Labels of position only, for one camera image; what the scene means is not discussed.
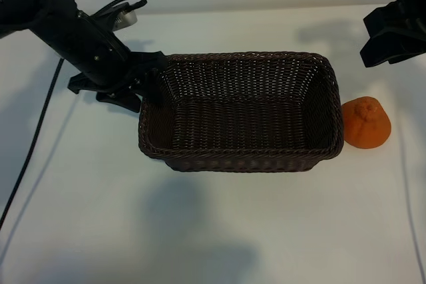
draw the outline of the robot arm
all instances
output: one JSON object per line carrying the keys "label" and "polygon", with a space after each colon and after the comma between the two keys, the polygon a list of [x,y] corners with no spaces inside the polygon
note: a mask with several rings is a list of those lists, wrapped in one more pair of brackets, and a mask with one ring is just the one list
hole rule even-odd
{"label": "robot arm", "polygon": [[366,67],[398,63],[426,53],[426,0],[396,0],[370,13],[370,40],[361,50]]}
{"label": "robot arm", "polygon": [[113,31],[136,22],[134,10],[146,4],[118,0],[93,16],[77,9],[75,0],[0,0],[0,38],[30,29],[81,74],[69,89],[98,92],[97,100],[139,112],[137,95],[161,103],[155,77],[166,67],[162,53],[133,53]]}

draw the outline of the black cable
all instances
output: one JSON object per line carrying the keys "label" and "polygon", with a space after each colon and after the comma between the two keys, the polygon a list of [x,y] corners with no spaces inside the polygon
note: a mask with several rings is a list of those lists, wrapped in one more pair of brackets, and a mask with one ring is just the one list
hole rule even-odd
{"label": "black cable", "polygon": [[419,266],[421,282],[422,284],[426,284],[426,274],[425,274],[425,269],[423,268],[423,260],[420,254],[419,241],[417,240],[417,234],[415,232],[413,210],[411,208],[411,193],[409,188],[408,169],[407,169],[407,153],[406,153],[404,135],[403,135],[401,127],[402,127],[401,121],[399,120],[397,123],[397,129],[398,129],[399,147],[400,147],[400,153],[401,153],[401,167],[402,167],[402,176],[404,181],[405,205],[407,207],[408,224],[410,226],[411,238],[413,239],[414,252],[415,252],[415,257],[417,260],[417,265]]}
{"label": "black cable", "polygon": [[59,63],[58,63],[58,66],[56,67],[55,74],[53,75],[53,79],[52,79],[51,85],[49,87],[49,91],[47,91],[46,100],[45,100],[45,103],[43,105],[43,109],[41,110],[41,113],[40,113],[39,122],[37,123],[37,127],[35,129],[33,141],[31,143],[31,146],[29,147],[27,158],[25,159],[25,162],[24,162],[24,164],[22,166],[21,173],[19,173],[18,180],[16,181],[15,186],[13,187],[12,193],[9,196],[9,199],[7,200],[7,204],[6,204],[5,210],[3,211],[3,214],[1,215],[1,219],[0,219],[0,231],[1,231],[1,228],[3,227],[3,224],[5,223],[7,213],[9,212],[9,209],[11,208],[13,199],[15,198],[16,193],[17,193],[18,188],[19,188],[19,185],[22,182],[22,179],[24,177],[25,171],[27,171],[27,167],[28,167],[28,164],[29,164],[29,162],[31,160],[31,157],[33,156],[33,152],[34,152],[34,149],[35,149],[35,144],[37,143],[37,139],[39,138],[41,125],[43,124],[43,121],[45,119],[47,107],[49,106],[49,102],[50,102],[51,97],[52,97],[53,89],[55,88],[56,81],[58,80],[59,72],[61,71],[63,63],[64,63],[64,59],[61,59],[59,61]]}
{"label": "black cable", "polygon": [[[123,1],[126,1],[126,0],[114,0],[113,2],[111,2],[108,5],[106,5],[105,7],[103,7],[102,9],[99,9],[92,17],[98,17],[99,15],[102,15],[105,11],[114,7],[115,5],[118,5],[119,3],[122,3]],[[145,6],[146,4],[147,4],[146,0],[140,0],[137,3],[135,3],[134,5],[131,5],[130,10],[132,11],[132,10],[135,10],[135,9],[139,9],[139,8]]]}

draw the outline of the orange object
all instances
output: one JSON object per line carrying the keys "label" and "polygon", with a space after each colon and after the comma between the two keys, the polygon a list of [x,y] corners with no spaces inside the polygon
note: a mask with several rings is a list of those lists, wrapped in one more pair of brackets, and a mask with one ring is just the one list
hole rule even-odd
{"label": "orange object", "polygon": [[371,149],[381,146],[391,135],[391,121],[377,99],[363,96],[341,106],[345,141]]}

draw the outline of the wicker basket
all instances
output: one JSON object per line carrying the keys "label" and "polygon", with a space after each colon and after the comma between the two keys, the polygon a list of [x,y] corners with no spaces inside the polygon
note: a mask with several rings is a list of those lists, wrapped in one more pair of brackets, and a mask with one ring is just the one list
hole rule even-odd
{"label": "wicker basket", "polygon": [[311,53],[171,55],[139,146],[173,170],[299,172],[343,147],[339,89]]}

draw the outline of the white table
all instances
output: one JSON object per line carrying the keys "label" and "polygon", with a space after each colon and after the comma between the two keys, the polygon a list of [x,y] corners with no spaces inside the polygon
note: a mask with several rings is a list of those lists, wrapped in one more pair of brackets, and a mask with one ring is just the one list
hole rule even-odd
{"label": "white table", "polygon": [[[0,234],[0,283],[421,283],[406,191],[426,258],[426,57],[366,69],[375,7],[141,15],[117,33],[134,51],[328,57],[342,102],[376,97],[393,132],[306,173],[173,172],[138,149],[135,114],[66,89],[66,63]],[[30,32],[0,57],[3,209],[58,58]]]}

